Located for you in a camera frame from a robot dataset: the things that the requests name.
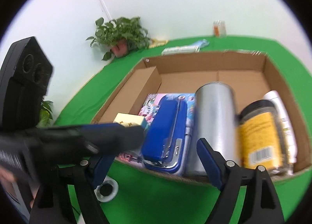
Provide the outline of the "pastel rubik's cube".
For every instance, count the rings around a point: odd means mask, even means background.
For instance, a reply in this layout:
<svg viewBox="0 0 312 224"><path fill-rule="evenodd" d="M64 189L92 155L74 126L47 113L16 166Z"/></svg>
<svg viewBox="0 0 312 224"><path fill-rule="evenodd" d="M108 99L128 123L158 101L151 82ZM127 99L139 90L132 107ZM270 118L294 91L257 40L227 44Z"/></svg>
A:
<svg viewBox="0 0 312 224"><path fill-rule="evenodd" d="M144 116L132 114L118 113L113 122L121 124L124 127L141 126L144 130L149 127L149 123Z"/></svg>

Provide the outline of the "green table cloth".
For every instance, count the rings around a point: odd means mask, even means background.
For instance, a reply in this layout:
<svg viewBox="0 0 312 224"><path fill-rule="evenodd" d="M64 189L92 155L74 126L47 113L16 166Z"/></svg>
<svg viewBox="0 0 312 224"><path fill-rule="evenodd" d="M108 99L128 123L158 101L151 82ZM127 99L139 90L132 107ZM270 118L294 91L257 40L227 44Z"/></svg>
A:
<svg viewBox="0 0 312 224"><path fill-rule="evenodd" d="M311 127L311 75L280 43L260 38L210 38L205 51L259 50L265 52L285 77ZM125 75L144 57L161 48L137 51L113 60L95 75L65 106L56 125L87 124ZM203 223L218 197L210 185L190 185L146 174L115 162L109 175L120 185L114 200L102 208L110 223Z"/></svg>

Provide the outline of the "silver metal canister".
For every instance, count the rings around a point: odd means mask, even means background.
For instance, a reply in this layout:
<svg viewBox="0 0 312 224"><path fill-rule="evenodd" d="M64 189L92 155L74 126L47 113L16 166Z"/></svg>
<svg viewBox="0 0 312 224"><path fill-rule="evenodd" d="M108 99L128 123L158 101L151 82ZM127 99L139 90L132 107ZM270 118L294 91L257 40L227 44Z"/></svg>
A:
<svg viewBox="0 0 312 224"><path fill-rule="evenodd" d="M199 160L196 143L205 138L213 150L225 160L241 165L238 147L238 116L232 88L222 82L211 82L195 93L194 125L184 175L190 178L205 177Z"/></svg>

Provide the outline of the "small potted green plant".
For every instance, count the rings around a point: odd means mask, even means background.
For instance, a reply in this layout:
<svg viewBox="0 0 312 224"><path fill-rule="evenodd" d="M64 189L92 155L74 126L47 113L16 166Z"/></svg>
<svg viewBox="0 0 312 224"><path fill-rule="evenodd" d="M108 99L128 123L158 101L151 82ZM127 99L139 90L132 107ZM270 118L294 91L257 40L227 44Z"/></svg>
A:
<svg viewBox="0 0 312 224"><path fill-rule="evenodd" d="M104 61L112 57L125 57L132 51L148 49L150 45L148 30L142 27L139 16L119 17L108 22L101 17L95 21L95 25L94 35L86 39L90 41L90 46L97 44L108 48L103 56Z"/></svg>

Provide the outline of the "white spray bottle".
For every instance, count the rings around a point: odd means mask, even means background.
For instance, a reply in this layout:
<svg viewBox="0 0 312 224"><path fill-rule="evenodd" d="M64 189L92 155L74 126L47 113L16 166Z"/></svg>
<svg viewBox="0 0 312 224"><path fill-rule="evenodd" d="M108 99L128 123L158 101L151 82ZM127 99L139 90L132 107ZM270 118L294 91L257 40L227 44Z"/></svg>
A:
<svg viewBox="0 0 312 224"><path fill-rule="evenodd" d="M295 138L295 133L293 131L293 126L291 124L284 103L277 91L269 91L263 96L263 98L265 100L270 100L271 102L273 102L276 107L284 133L284 139L287 144L289 164L295 164L297 162L298 153L297 142Z"/></svg>

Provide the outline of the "large cardboard box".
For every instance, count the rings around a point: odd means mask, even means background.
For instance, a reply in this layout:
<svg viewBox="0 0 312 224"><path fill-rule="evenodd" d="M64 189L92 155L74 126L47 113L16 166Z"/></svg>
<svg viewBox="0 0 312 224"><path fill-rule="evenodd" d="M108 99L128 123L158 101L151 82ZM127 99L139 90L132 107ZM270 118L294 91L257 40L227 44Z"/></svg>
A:
<svg viewBox="0 0 312 224"><path fill-rule="evenodd" d="M311 168L311 75L293 56L271 58L259 51L224 50L146 57L123 74L92 123L112 122L118 113L137 114L152 93L194 93L223 82L234 92L236 110L279 93L297 141L295 175Z"/></svg>

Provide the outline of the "large potted green plant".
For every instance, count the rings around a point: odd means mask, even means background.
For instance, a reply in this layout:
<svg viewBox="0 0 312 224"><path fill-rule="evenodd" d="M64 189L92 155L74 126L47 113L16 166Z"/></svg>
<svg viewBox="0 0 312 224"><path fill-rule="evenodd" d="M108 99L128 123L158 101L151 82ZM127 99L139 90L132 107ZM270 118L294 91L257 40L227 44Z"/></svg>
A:
<svg viewBox="0 0 312 224"><path fill-rule="evenodd" d="M37 127L48 127L53 122L53 102L43 100L40 107L40 117Z"/></svg>

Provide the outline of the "yellow label food jar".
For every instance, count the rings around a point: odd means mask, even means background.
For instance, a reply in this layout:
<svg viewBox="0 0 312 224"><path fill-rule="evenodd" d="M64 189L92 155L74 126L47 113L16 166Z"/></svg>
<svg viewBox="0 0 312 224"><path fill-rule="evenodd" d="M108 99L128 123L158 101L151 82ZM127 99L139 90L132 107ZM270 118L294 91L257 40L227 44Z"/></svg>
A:
<svg viewBox="0 0 312 224"><path fill-rule="evenodd" d="M264 166L270 175L291 170L284 134L273 102L257 100L239 114L242 165L248 169Z"/></svg>

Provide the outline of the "blue white packet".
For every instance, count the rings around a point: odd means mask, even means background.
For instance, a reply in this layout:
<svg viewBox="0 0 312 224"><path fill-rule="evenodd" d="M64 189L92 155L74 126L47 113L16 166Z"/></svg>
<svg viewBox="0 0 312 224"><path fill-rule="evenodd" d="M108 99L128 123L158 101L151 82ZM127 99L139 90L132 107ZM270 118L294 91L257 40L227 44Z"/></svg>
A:
<svg viewBox="0 0 312 224"><path fill-rule="evenodd" d="M191 45L176 46L165 48L161 55L172 55L172 54L186 54L186 53L199 53L204 47L209 46L209 41L206 39L198 40Z"/></svg>

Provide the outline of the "white handheld fan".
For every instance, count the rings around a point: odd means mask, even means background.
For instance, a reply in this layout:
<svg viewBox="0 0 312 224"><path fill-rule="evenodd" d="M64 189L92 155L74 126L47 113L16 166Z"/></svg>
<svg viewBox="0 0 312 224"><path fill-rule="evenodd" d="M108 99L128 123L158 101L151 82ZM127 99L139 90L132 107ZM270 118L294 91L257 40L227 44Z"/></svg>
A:
<svg viewBox="0 0 312 224"><path fill-rule="evenodd" d="M96 198L99 202L107 203L113 200L118 193L118 183L110 176L106 176L102 184L98 185L94 190Z"/></svg>

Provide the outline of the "yellow cloth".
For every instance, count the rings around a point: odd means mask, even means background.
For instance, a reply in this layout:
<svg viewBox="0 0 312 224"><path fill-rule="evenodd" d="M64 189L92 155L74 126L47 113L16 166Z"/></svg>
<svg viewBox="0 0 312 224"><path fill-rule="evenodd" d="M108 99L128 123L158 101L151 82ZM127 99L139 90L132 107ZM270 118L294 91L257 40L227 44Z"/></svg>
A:
<svg viewBox="0 0 312 224"><path fill-rule="evenodd" d="M168 43L168 40L158 40L158 39L151 39L149 44L149 49L164 46Z"/></svg>

